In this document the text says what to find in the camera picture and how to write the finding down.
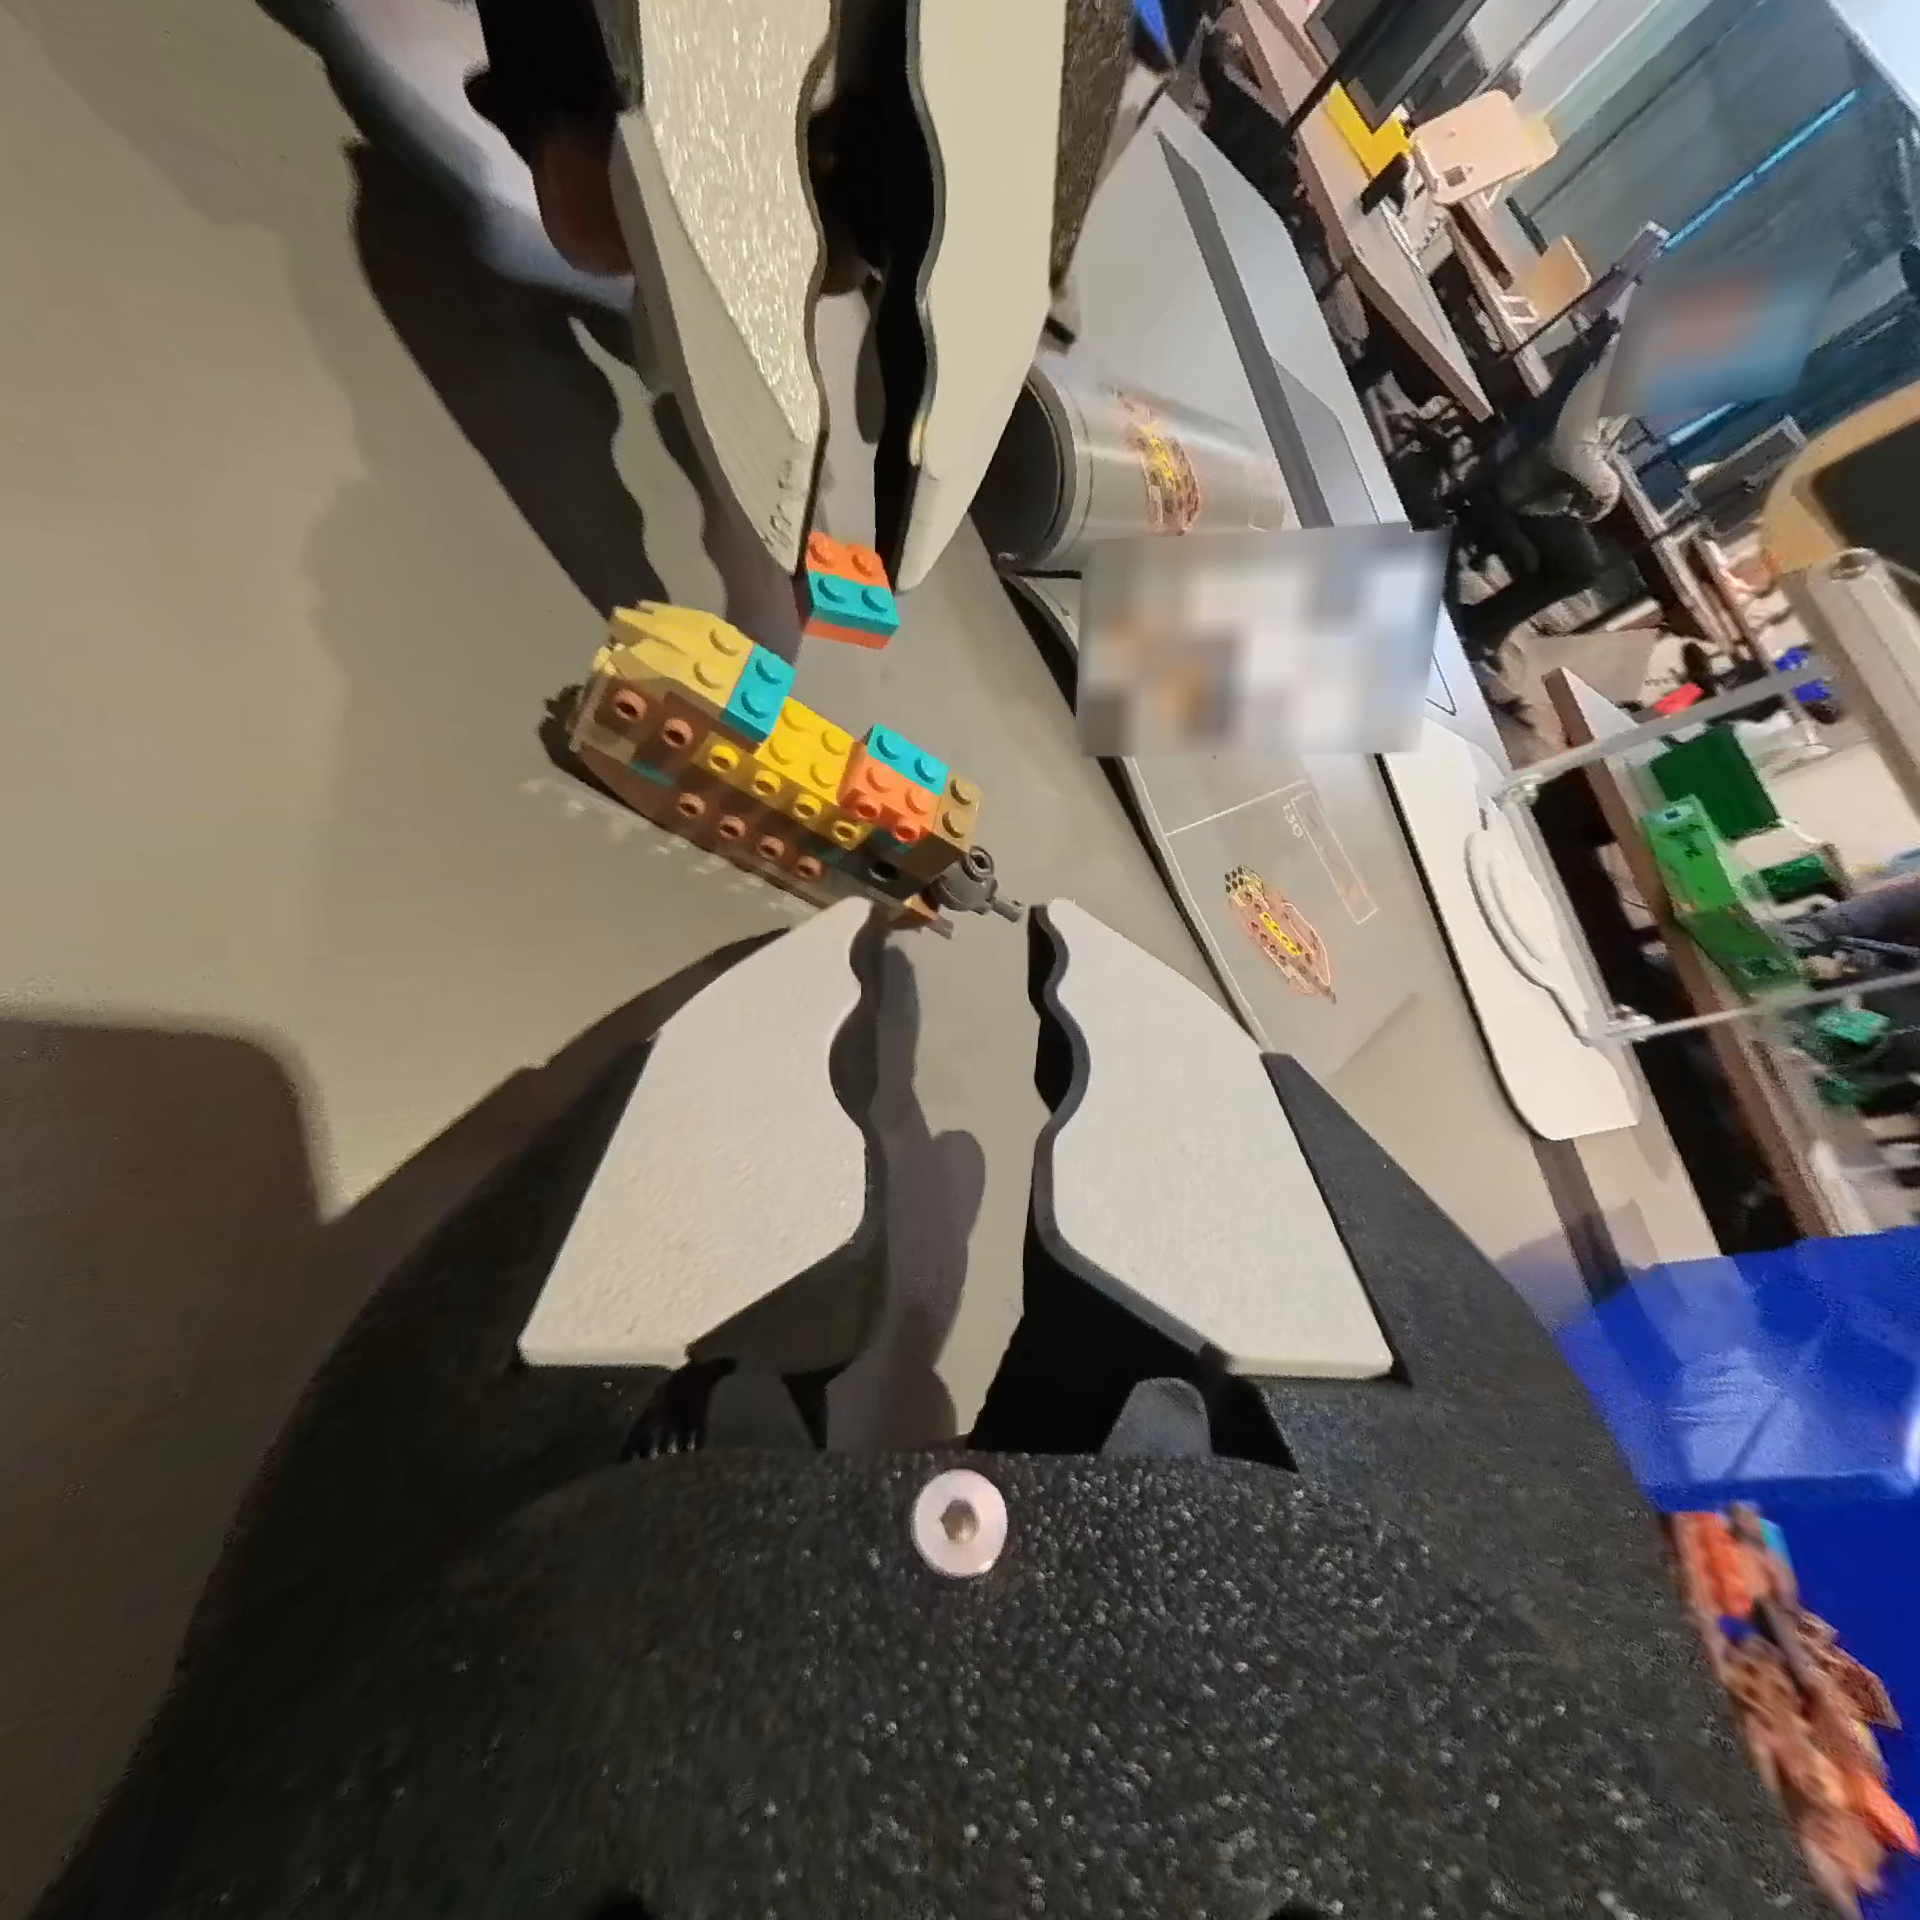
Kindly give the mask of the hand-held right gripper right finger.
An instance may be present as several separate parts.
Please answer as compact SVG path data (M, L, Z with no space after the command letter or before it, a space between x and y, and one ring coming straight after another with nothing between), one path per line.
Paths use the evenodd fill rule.
M1258 1045L1072 901L1027 914L1043 1251L1208 1370L1385 1378L1385 1330Z

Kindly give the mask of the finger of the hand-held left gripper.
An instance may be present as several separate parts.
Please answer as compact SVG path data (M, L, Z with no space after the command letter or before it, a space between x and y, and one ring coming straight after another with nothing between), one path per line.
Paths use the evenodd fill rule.
M610 181L645 326L710 480L794 574L824 449L806 117L830 2L610 2Z
M946 551L1048 310L1059 2L885 8L885 561Z

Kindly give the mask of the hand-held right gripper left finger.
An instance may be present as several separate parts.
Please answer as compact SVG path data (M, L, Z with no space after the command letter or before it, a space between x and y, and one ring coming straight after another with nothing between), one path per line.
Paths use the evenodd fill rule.
M831 1083L861 1006L842 901L698 987L639 1075L518 1333L526 1361L686 1361L842 1255L870 1211L870 1150Z

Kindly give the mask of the orange toy brick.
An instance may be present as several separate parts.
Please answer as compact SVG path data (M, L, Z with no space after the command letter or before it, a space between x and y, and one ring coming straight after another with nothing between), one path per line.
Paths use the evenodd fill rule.
M854 579L890 586L888 574L886 574L880 555L873 547L867 547L864 544L849 544L849 542L830 536L824 531L809 531L806 538L805 538L805 546L802 546L802 561L799 561L799 571L797 571L799 631L802 631L805 638L842 641L839 638L805 633L805 614L806 614L805 574L806 574L806 568L842 574L842 575L849 575ZM882 647L861 647L861 643L853 643L853 641L845 641L845 643L853 643L853 647L859 647L859 649L865 649L865 651L880 651L880 649L888 647L888 641L882 643Z

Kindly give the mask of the colourful toy brick assembly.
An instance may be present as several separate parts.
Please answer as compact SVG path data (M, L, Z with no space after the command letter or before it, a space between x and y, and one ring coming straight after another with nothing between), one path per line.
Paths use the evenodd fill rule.
M896 728L805 706L794 667L721 617L616 608L567 719L567 759L661 831L813 907L893 928L1016 923L978 840L981 787Z

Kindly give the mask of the blue plastic bin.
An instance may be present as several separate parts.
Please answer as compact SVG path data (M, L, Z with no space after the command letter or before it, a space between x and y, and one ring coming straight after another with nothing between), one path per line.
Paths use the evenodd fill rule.
M1731 1501L1782 1528L1805 1606L1903 1723L1880 1749L1915 1821L1915 1227L1656 1264L1551 1337L1662 1530ZM1862 1915L1915 1915L1915 1857Z

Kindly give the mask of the pile of brown toy bricks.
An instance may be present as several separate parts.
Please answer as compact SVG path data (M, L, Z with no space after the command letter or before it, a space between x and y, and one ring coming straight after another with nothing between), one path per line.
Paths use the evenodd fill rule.
M1802 1602L1782 1528L1754 1504L1664 1518L1674 1587L1735 1705L1743 1750L1821 1897L1859 1917L1918 1854L1880 1735L1903 1723L1877 1672Z

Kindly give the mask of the white desk stand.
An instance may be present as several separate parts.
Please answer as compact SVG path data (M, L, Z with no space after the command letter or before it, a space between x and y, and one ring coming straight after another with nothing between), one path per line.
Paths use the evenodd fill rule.
M1802 686L1834 689L1874 753L1915 805L1915 574L1864 547L1800 568L1785 582L1807 633L1791 670L1683 711L1607 722L1593 741L1518 771L1464 735L1425 722L1417 747L1379 757L1438 925L1494 1074L1530 1133L1570 1141L1624 1129L1641 1115L1624 1054L1651 1039L1754 1021L1779 1039L1816 1029L1816 1006L1915 987L1915 949L1842 933L1813 944L1763 878L1722 840L1701 800L1667 800L1651 770L1714 725ZM1607 998L1565 887L1534 821L1550 784L1624 770L1651 792L1627 813L1627 847L1649 855L1656 905L1678 923L1681 955L1706 963L1727 1006L1655 1021ZM1867 957L1886 953L1872 967Z

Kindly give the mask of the grey desk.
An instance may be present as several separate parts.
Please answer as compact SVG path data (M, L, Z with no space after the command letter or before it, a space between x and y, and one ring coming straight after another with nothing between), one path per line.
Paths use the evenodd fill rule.
M859 938L856 1245L718 1355L521 1359L658 1025L813 912L559 777L713 542L279 23L3 13L3 1912L1802 1902L1585 1391L1304 1062L1385 1378L1043 1251L1026 925ZM1166 963L933 584L867 703Z

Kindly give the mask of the person's left hand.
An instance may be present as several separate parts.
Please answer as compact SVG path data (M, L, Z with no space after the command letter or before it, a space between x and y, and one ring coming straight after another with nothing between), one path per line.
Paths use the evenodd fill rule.
M610 128L558 120L535 134L526 167L544 235L567 264L595 279L629 279L632 255L616 219Z

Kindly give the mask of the grey instruction booklet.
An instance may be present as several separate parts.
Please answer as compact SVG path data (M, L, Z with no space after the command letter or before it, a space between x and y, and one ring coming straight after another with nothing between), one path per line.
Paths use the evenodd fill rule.
M974 520L1250 1033L1344 1071L1447 1006L1489 1062L1377 757L1418 743L1438 551L1377 519L1338 423L1303 491L1251 424L1048 354Z

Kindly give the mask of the wood-framed black panel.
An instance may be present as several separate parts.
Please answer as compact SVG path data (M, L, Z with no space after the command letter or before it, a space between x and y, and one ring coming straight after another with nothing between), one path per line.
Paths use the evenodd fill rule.
M1789 457L1763 496L1759 544L1795 614L1842 624L1851 659L1879 658L1915 680L1915 381Z

